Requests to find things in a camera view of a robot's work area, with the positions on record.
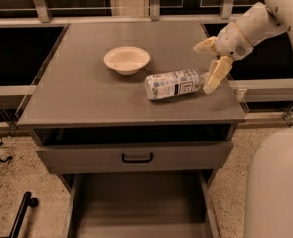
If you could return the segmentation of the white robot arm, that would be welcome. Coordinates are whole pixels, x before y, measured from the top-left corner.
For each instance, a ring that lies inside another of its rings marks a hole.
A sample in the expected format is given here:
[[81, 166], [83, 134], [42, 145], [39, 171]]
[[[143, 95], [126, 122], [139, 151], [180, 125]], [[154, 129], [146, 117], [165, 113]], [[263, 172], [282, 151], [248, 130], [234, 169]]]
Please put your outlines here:
[[[265, 39], [283, 32], [293, 50], [293, 0], [256, 3], [217, 36], [194, 46], [198, 53], [219, 58], [211, 63], [203, 91], [213, 93], [229, 74], [232, 64]], [[293, 238], [293, 128], [266, 138], [253, 155], [246, 186], [244, 238]]]

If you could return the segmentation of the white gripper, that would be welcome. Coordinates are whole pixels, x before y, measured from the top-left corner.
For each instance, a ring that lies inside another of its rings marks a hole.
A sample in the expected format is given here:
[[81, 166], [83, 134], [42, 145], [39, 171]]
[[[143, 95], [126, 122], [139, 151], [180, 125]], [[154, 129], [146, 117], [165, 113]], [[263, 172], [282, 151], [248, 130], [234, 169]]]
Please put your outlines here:
[[219, 54], [219, 59], [211, 62], [204, 76], [203, 92], [213, 93], [232, 70], [233, 61], [244, 59], [253, 51], [248, 25], [238, 21], [227, 24], [217, 37], [209, 37], [193, 46], [196, 53]]

